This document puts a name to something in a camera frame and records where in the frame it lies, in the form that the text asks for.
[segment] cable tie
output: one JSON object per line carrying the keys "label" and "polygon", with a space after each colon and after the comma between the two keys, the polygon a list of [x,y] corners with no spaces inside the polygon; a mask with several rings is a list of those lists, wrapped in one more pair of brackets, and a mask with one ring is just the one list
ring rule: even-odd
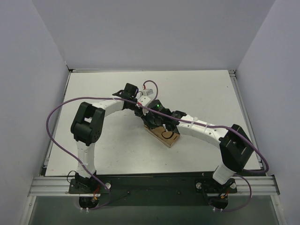
{"label": "cable tie", "polygon": [[193,121],[191,122],[191,124],[189,125],[189,128],[192,129],[192,126],[194,125],[194,123],[198,120],[197,117],[193,118]]}
{"label": "cable tie", "polygon": [[211,124],[211,123],[206,123],[206,126],[205,126],[205,128],[204,128],[204,132],[203,132],[206,142],[208,142],[208,140],[207,140],[207,137],[206,137],[206,135],[205,135],[205,131],[206,131],[206,129],[207,129],[207,126],[209,126],[210,124]]}

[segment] black cable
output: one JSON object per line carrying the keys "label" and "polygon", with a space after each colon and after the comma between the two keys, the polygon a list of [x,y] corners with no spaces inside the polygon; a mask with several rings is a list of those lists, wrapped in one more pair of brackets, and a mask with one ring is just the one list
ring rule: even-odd
{"label": "black cable", "polygon": [[230,186],[231,186],[233,183],[234,183],[234,181],[231,181],[228,185],[226,185],[226,186],[223,188],[223,190],[221,191],[221,193],[218,195],[218,197],[221,197],[221,195],[222,195],[223,193],[226,194],[227,190],[230,188]]}
{"label": "black cable", "polygon": [[75,171],[75,170],[71,170],[71,171],[67,174],[67,182],[69,182],[69,184],[70,184],[71,182],[68,180],[68,177],[69,177],[69,175],[70,175],[71,172],[75,172],[75,173],[76,173],[76,171]]}
{"label": "black cable", "polygon": [[174,135],[174,132],[172,132],[172,134],[171,134],[171,136],[170,137],[164,137],[163,136],[163,133],[165,133],[166,131],[163,131],[162,133],[161,133],[161,136],[164,138],[164,139],[171,139],[172,137],[173,137],[173,135]]}

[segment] white plastic part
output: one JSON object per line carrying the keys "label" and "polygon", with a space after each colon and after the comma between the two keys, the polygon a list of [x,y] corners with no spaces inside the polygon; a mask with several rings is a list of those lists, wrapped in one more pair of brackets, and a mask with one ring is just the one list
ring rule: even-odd
{"label": "white plastic part", "polygon": [[[149,98],[148,96],[144,96],[142,95],[138,100],[137,100],[137,106],[139,107],[139,105],[145,106],[147,107],[149,105],[149,103],[151,102],[151,98]],[[146,109],[142,109],[142,112],[144,115],[146,115],[148,113],[148,110]]]}
{"label": "white plastic part", "polygon": [[228,169],[227,166],[222,163],[214,171],[212,178],[219,184],[225,184],[236,172]]}
{"label": "white plastic part", "polygon": [[[86,146],[83,142],[76,142],[77,149],[78,149],[78,158],[82,161],[85,167],[92,173],[96,171],[94,165],[94,153],[95,153],[95,143]],[[82,177],[90,178],[89,175],[83,168],[83,166],[78,163],[77,173],[79,173]]]}
{"label": "white plastic part", "polygon": [[105,109],[105,117],[116,112],[123,110],[124,101],[121,100],[103,100],[92,104],[94,107]]}
{"label": "white plastic part", "polygon": [[209,128],[209,127],[203,127],[200,125],[194,124],[195,122],[202,123],[205,125],[208,125],[209,123],[197,120],[195,121],[193,117],[190,115],[186,115],[181,118],[182,120],[191,121],[193,124],[185,123],[185,122],[179,122],[179,125],[177,125],[177,129],[180,134],[182,135],[190,135],[192,137],[199,138],[203,141],[206,141],[218,149],[220,149],[220,137],[224,137],[227,133],[225,129],[221,128]]}
{"label": "white plastic part", "polygon": [[148,95],[152,95],[153,94],[153,89],[146,88],[146,89],[143,89],[141,92],[142,92],[142,95],[148,96]]}

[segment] black bracket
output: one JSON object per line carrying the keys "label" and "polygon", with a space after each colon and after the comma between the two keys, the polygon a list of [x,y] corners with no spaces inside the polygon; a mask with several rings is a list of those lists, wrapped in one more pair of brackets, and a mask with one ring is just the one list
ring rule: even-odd
{"label": "black bracket", "polygon": [[[249,140],[241,126],[233,124],[231,128]],[[228,131],[224,138],[220,138],[220,141],[220,150],[224,165],[235,172],[243,171],[244,166],[253,153],[253,149],[231,131]]]}
{"label": "black bracket", "polygon": [[82,102],[71,126],[74,139],[85,143],[87,146],[95,143],[101,136],[104,116],[104,109]]}

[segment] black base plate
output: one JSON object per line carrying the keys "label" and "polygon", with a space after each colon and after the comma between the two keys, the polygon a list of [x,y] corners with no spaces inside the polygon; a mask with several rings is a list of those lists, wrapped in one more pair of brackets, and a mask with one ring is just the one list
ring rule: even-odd
{"label": "black base plate", "polygon": [[[223,190],[223,186],[212,179],[212,172],[97,175],[97,178],[111,183],[111,206],[206,205],[201,190],[196,188],[197,182],[203,184],[207,194],[218,195]],[[70,194],[91,194],[93,191],[71,180]],[[230,188],[230,193],[237,193],[237,189]],[[107,190],[101,187],[100,194],[99,204],[107,202]]]}

